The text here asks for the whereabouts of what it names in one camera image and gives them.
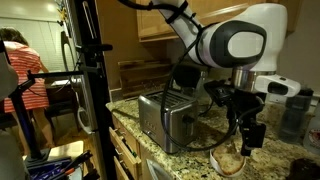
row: woman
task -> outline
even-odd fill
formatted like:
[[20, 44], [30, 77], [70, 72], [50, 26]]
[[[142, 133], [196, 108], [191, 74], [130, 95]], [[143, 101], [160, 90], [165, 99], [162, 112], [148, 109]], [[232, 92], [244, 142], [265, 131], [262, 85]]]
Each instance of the woman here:
[[[28, 42], [19, 31], [14, 28], [0, 28], [0, 37], [6, 46], [11, 66], [19, 76], [19, 84], [28, 80], [28, 70], [31, 70], [31, 73], [33, 74], [37, 74], [40, 70], [45, 73], [48, 72], [48, 69], [42, 64], [39, 54], [28, 47]], [[44, 80], [36, 79], [35, 81], [36, 83], [30, 87], [30, 90], [26, 90], [23, 93], [22, 99], [26, 110], [32, 110], [33, 116], [47, 140], [47, 147], [52, 148], [54, 147], [52, 128], [44, 115], [44, 108], [49, 106]], [[5, 99], [4, 110], [6, 113], [12, 113], [13, 117], [18, 122], [19, 136], [24, 148], [24, 153], [29, 154], [30, 150], [20, 127], [11, 99]]]

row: drawer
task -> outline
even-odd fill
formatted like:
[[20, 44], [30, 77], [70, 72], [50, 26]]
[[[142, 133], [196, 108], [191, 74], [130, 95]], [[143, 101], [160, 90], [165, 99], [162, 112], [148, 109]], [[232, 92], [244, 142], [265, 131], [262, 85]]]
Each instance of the drawer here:
[[122, 168], [120, 162], [118, 159], [114, 156], [114, 165], [116, 168], [116, 173], [117, 173], [117, 180], [130, 180], [124, 169]]
[[125, 139], [126, 144], [129, 146], [131, 151], [135, 152], [137, 155], [140, 155], [140, 146], [136, 138], [122, 125], [122, 123], [116, 118], [112, 117], [114, 127]]
[[125, 166], [128, 167], [134, 179], [139, 179], [139, 175], [141, 174], [141, 159], [138, 156], [132, 155], [131, 151], [122, 141], [122, 138], [111, 127], [109, 127], [109, 133], [111, 142], [119, 155], [119, 160], [122, 160]]

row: stainless steel toaster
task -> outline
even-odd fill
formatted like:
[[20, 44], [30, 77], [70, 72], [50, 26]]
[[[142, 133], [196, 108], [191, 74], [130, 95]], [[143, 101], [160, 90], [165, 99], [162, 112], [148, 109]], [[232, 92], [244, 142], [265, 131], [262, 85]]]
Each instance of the stainless steel toaster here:
[[[161, 124], [161, 100], [163, 91], [139, 96], [139, 117], [142, 131], [161, 146], [166, 153], [176, 153], [179, 147], [165, 135]], [[166, 96], [164, 125], [171, 137], [187, 145], [196, 138], [197, 100], [169, 90]]]

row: bread slice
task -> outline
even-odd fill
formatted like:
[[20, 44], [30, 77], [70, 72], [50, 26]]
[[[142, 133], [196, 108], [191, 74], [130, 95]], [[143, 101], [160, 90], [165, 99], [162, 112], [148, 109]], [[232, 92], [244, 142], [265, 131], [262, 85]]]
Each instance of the bread slice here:
[[225, 175], [238, 172], [244, 164], [244, 157], [236, 151], [234, 146], [221, 145], [213, 151], [212, 155]]

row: granite countertop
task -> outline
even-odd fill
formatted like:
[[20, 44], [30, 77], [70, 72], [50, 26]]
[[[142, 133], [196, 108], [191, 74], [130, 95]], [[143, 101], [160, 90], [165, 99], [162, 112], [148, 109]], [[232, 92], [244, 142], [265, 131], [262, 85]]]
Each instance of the granite countertop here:
[[[209, 161], [209, 151], [179, 152], [166, 154], [160, 146], [153, 142], [140, 130], [137, 100], [108, 103], [107, 108], [129, 132], [153, 155], [163, 168], [177, 179], [226, 179], [215, 172]], [[276, 128], [281, 117], [278, 107], [266, 106], [257, 120], [267, 125], [263, 148], [252, 151], [247, 158], [244, 172], [236, 179], [285, 179], [290, 172], [290, 164], [299, 158], [309, 158], [320, 162], [320, 157], [307, 152], [300, 145], [286, 144], [277, 139]], [[199, 117], [199, 138], [190, 144], [191, 147], [211, 145], [219, 140], [227, 131], [226, 109], [214, 106], [207, 117]], [[234, 141], [241, 145], [241, 136], [236, 135]]]

